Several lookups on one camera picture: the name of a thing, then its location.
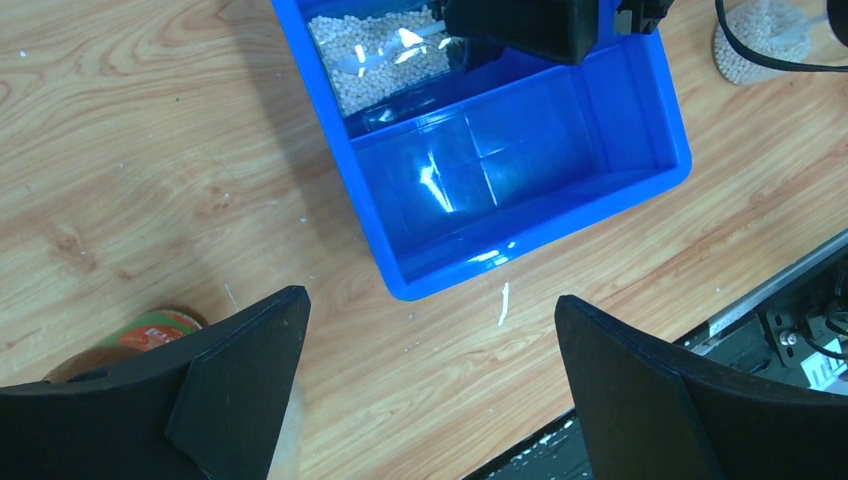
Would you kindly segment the yellow cap sauce bottle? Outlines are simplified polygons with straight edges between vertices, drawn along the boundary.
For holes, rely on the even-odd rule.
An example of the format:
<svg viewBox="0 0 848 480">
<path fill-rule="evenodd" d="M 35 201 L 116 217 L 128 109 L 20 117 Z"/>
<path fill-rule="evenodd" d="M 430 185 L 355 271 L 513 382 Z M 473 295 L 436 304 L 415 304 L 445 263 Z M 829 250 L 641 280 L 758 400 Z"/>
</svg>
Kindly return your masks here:
<svg viewBox="0 0 848 480">
<path fill-rule="evenodd" d="M 192 310 L 149 310 L 93 346 L 64 360 L 45 375 L 44 381 L 68 382 L 83 372 L 132 358 L 208 326 L 208 321 Z"/>
</svg>

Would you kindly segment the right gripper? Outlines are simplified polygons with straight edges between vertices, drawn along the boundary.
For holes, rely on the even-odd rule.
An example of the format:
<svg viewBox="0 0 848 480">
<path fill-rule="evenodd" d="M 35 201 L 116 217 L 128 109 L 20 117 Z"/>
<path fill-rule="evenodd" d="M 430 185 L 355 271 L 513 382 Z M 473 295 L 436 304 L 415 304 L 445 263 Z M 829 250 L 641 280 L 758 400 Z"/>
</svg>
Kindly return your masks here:
<svg viewBox="0 0 848 480">
<path fill-rule="evenodd" d="M 618 35 L 650 35 L 674 0 L 622 0 Z M 480 39 L 562 65 L 581 63 L 599 37 L 597 0 L 449 0 L 442 7 L 453 36 Z"/>
</svg>

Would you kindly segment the black cap shaker jar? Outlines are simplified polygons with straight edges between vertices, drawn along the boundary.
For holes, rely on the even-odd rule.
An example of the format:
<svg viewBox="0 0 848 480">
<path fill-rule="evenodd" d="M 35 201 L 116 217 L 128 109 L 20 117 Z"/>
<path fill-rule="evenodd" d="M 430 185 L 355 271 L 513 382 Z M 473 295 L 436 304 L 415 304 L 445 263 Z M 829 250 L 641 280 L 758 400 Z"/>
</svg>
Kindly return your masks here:
<svg viewBox="0 0 848 480">
<path fill-rule="evenodd" d="M 723 10 L 730 33 L 742 46 L 769 59 L 812 63 L 824 50 L 828 30 L 824 1 L 725 1 Z M 712 48 L 717 71 L 734 85 L 754 85 L 785 74 L 745 59 L 720 26 Z"/>
</svg>

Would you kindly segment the blue plastic divided bin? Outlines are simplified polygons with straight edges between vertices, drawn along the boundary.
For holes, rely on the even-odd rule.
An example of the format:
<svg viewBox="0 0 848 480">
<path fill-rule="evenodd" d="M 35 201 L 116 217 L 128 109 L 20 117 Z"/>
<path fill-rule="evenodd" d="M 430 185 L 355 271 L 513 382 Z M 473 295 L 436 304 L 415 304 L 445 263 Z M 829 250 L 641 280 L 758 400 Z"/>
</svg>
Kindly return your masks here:
<svg viewBox="0 0 848 480">
<path fill-rule="evenodd" d="M 502 46 L 445 102 L 370 133 L 346 128 L 307 23 L 384 1 L 273 7 L 382 278 L 415 301 L 682 183 L 692 154 L 657 27 L 599 37 L 577 65 Z"/>
</svg>

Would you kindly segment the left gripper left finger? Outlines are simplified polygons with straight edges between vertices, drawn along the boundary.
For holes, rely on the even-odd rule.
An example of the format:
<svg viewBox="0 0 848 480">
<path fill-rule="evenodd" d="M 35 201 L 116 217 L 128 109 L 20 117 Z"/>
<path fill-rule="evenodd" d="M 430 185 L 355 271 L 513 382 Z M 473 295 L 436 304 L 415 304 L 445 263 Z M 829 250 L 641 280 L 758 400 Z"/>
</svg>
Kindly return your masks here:
<svg viewBox="0 0 848 480">
<path fill-rule="evenodd" d="M 288 286 L 196 333 L 1 391 L 5 479 L 264 479 L 311 302 Z"/>
</svg>

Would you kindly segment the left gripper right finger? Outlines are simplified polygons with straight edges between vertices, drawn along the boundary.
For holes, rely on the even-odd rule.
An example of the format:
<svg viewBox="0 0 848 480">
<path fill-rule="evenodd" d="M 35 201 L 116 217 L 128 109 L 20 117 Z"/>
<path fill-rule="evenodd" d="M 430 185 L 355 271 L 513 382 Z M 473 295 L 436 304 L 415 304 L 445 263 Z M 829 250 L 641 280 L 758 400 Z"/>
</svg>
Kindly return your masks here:
<svg viewBox="0 0 848 480">
<path fill-rule="evenodd" d="M 574 296 L 559 348 L 598 479 L 843 479 L 847 399 L 743 373 Z"/>
</svg>

